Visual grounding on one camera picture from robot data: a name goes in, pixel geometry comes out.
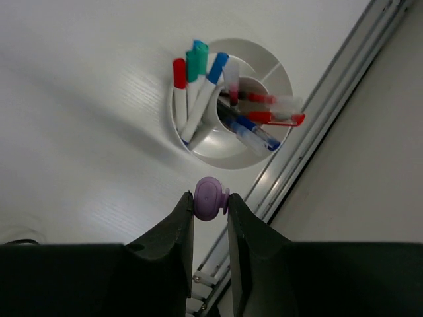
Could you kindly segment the purple highlighter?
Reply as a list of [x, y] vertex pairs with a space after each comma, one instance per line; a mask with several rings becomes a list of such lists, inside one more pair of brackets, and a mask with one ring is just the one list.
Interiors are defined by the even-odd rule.
[[194, 192], [194, 215], [201, 221], [211, 221], [222, 210], [228, 210], [230, 189], [218, 179], [206, 176], [198, 181]]

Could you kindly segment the red capped white marker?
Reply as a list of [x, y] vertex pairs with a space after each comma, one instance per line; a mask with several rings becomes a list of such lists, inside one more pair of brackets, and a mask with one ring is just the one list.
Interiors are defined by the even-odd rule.
[[175, 124], [180, 133], [187, 121], [187, 101], [186, 101], [186, 62], [182, 58], [173, 61], [173, 86], [175, 105]]

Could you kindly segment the blue ballpoint pen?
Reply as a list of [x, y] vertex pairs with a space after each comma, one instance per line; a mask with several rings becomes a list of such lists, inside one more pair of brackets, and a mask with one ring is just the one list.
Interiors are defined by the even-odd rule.
[[280, 147], [280, 141], [220, 100], [217, 101], [217, 113], [226, 128], [231, 130], [236, 138], [255, 154], [263, 155]]

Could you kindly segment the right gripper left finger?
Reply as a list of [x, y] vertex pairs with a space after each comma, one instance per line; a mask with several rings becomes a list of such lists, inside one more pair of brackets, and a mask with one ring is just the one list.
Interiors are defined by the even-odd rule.
[[192, 291], [194, 200], [185, 192], [129, 244], [6, 244], [2, 316], [184, 316]]

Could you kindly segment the red gel pen clear cap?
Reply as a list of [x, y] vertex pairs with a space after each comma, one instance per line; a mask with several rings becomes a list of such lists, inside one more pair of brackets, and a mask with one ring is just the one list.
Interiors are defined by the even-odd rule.
[[296, 96], [274, 96], [271, 94], [257, 94], [253, 92], [239, 93], [239, 100], [246, 100], [262, 104], [269, 110], [283, 110], [293, 113], [300, 113], [303, 109], [303, 100]]

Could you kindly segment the red ballpoint pen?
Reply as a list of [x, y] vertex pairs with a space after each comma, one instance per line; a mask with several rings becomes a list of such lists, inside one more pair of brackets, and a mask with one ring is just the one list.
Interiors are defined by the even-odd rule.
[[249, 112], [246, 117], [255, 123], [261, 125], [280, 125], [288, 127], [300, 126], [304, 119], [305, 114], [282, 114], [282, 113], [271, 113], [271, 112]]

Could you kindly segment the blue capped white marker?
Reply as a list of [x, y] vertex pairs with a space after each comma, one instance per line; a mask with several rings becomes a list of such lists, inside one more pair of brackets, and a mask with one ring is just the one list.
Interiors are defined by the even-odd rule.
[[217, 82], [223, 72], [229, 56], [225, 52], [219, 52], [213, 62], [213, 65], [206, 75], [204, 83], [202, 84], [194, 107], [188, 115], [188, 121], [182, 130], [180, 137], [182, 141], [187, 145], [191, 142], [194, 134], [193, 131], [197, 126], [198, 122], [202, 119], [202, 116], [207, 108], [208, 102], [215, 90]]

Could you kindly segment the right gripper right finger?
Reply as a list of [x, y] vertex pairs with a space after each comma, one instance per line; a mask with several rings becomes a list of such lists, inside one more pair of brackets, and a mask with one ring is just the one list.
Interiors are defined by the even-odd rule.
[[422, 245], [293, 242], [229, 196], [236, 316], [421, 316]]

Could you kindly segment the teal capped white marker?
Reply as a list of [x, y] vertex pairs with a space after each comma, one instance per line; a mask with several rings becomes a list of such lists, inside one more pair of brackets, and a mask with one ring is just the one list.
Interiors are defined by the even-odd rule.
[[186, 52], [186, 96], [188, 115], [190, 115], [194, 107], [199, 89], [206, 77], [207, 64], [208, 55], [193, 49]]

